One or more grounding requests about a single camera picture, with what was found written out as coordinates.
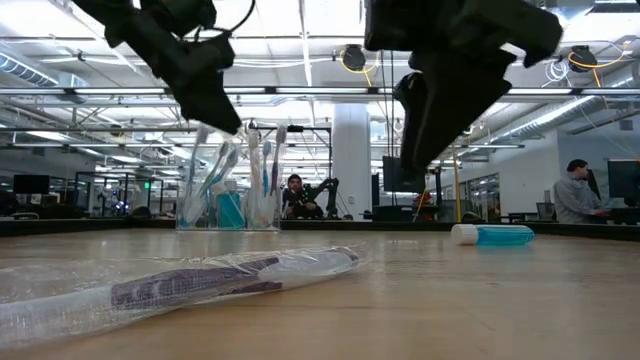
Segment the black aluminium table frame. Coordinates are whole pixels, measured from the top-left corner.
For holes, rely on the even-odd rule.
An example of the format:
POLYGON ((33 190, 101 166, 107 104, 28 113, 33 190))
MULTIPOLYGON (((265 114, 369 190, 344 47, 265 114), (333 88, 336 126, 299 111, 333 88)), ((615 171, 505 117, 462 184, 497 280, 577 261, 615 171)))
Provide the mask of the black aluminium table frame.
MULTIPOLYGON (((578 235, 596 232, 604 235, 639 235, 640 226, 603 225, 603 224, 559 224, 544 222, 523 222, 534 232, 545 234, 578 235)), ((339 231, 449 231, 453 223, 412 223, 412 222, 355 222, 345 220, 283 221, 281 230, 339 230, 339 231)), ((44 234, 79 231, 115 230, 125 228, 176 229, 173 219, 137 219, 137 218, 92 218, 92 219, 47 219, 47 220, 8 220, 0 218, 0 236, 17 234, 44 234)))

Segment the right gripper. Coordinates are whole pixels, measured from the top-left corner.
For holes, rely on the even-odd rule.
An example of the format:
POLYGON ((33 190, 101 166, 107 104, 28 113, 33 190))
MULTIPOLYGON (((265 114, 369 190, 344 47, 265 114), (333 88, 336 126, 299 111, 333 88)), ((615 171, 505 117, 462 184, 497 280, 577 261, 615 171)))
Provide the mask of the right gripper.
POLYGON ((394 88, 394 99, 405 113, 400 150, 404 178, 426 168, 511 89, 504 76, 515 60, 500 49, 476 55, 454 50, 411 54, 409 66, 420 73, 405 75, 394 88), (427 102, 420 117, 425 87, 427 102))

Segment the black monitor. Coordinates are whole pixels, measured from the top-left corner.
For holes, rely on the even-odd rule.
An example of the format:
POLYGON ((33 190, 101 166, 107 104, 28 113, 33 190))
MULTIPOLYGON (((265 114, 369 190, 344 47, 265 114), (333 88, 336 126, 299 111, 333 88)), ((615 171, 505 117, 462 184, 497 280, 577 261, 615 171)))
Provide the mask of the black monitor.
POLYGON ((48 194, 49 190, 49 175, 15 174, 13 176, 13 192, 16 194, 48 194))
POLYGON ((609 160, 609 197, 621 198, 629 207, 640 207, 640 161, 609 160))
POLYGON ((421 193, 425 185, 424 172, 404 168, 400 158, 383 157, 383 188, 386 192, 421 193))

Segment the clear acrylic organizer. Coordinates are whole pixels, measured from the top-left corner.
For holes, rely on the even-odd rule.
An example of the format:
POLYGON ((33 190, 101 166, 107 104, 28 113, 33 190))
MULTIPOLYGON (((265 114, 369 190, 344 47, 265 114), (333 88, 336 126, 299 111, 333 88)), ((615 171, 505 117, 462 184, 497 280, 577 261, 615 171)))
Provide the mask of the clear acrylic organizer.
POLYGON ((196 223, 195 226, 190 227, 190 228, 180 228, 178 225, 178 220, 179 220, 179 216, 181 215, 182 212, 182 204, 185 198, 185 193, 181 194, 178 198, 178 202, 177 202, 177 212, 176 212, 176 228, 179 230, 193 230, 193 231, 247 231, 247 232, 278 232, 281 227, 280 227, 280 220, 278 219, 276 222, 276 227, 272 228, 271 225, 269 227, 265 227, 264 223, 263 223, 263 216, 262 215, 258 215, 256 214, 256 227, 255 228, 250 228, 248 226, 248 215, 249 215, 249 210, 248 210, 248 197, 249 197, 249 193, 250 191, 248 191, 246 194, 241 193, 242 195, 242 202, 243 202, 243 208, 244 208, 244 217, 245 217, 245 227, 243 229, 233 229, 232 228, 232 224, 231 224, 231 228, 230 229, 220 229, 217 226, 217 214, 216 214, 216 203, 215 203, 215 195, 213 193, 208 193, 207 194, 207 207, 204 211, 204 213, 201 215, 201 217, 199 218, 198 222, 196 223))

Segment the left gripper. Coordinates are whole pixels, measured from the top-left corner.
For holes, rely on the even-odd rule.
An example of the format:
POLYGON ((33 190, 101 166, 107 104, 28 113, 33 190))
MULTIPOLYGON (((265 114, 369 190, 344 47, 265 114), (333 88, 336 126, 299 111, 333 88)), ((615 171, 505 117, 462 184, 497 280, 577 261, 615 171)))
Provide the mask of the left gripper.
POLYGON ((241 120, 224 90, 223 72, 234 64, 228 32, 202 42, 180 42, 164 81, 182 92, 182 115, 228 134, 236 134, 241 120))

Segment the white column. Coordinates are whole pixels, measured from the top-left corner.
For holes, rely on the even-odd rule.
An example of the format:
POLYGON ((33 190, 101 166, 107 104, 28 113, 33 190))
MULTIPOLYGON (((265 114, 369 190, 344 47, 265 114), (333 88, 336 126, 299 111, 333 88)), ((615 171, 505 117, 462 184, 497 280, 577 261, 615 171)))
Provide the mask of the white column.
POLYGON ((333 176, 338 178, 342 207, 354 221, 364 221, 371 207, 370 120, 363 103, 334 105, 333 176))

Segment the black gantry frame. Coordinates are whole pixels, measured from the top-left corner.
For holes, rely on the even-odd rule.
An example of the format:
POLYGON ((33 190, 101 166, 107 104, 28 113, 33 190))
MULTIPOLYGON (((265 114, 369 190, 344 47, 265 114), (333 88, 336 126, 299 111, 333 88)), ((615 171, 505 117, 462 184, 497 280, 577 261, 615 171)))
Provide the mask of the black gantry frame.
MULTIPOLYGON (((328 141, 325 141, 323 139, 321 139, 321 142, 324 144, 324 146, 328 149, 328 159, 327 159, 327 171, 328 171, 328 176, 326 178, 323 178, 322 181, 324 181, 327 178, 332 178, 332 170, 333 170, 333 146, 332 146, 332 131, 330 128, 328 127, 305 127, 305 126, 301 126, 301 125, 287 125, 287 134, 297 134, 297 133, 304 133, 305 131, 311 132, 314 135, 319 135, 319 131, 326 131, 328 133, 328 141)), ((258 135, 261 135, 260 131, 261 130, 267 130, 268 133, 266 134, 266 136, 268 136, 270 134, 271 131, 276 131, 277 133, 277 129, 278 127, 265 127, 265 126, 258 126, 255 125, 253 122, 251 122, 248 125, 248 128, 251 130, 256 130, 258 132, 258 135)), ((323 211, 323 215, 321 218, 319 219, 332 219, 329 218, 326 215, 326 208, 323 211)))

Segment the green toothbrush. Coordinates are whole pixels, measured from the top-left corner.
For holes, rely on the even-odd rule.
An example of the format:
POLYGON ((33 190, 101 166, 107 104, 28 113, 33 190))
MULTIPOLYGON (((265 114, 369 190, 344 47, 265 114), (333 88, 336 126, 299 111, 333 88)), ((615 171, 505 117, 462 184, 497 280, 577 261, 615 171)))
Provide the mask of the green toothbrush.
POLYGON ((213 193, 213 186, 218 182, 225 182, 229 172, 238 163, 239 150, 234 148, 228 152, 222 165, 215 165, 214 169, 207 175, 202 185, 195 191, 195 203, 191 212, 190 225, 194 226, 207 207, 207 194, 213 193))

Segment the person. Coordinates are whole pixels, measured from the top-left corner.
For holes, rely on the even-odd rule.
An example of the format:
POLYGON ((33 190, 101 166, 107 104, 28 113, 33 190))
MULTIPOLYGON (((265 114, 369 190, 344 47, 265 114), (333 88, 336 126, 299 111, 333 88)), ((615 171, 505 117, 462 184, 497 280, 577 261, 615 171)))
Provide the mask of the person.
POLYGON ((566 173, 552 188, 557 221, 561 224, 591 223, 607 213, 588 184, 588 163, 582 159, 569 162, 566 173))
POLYGON ((287 187, 283 191, 283 218, 286 220, 319 219, 323 215, 322 209, 314 201, 304 196, 302 179, 292 174, 287 180, 287 187))

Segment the long light bar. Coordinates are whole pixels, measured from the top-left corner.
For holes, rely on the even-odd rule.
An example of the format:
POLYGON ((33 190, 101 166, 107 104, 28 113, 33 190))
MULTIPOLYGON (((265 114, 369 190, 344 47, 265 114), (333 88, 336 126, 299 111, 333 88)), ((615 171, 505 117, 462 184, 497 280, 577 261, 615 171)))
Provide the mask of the long light bar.
MULTIPOLYGON (((391 88, 378 87, 228 87, 229 95, 390 95, 391 88)), ((56 95, 172 95, 163 87, 0 87, 0 95, 6 96, 56 96, 56 95)), ((568 97, 568 96, 640 96, 640 88, 511 88, 506 96, 515 97, 568 97)))

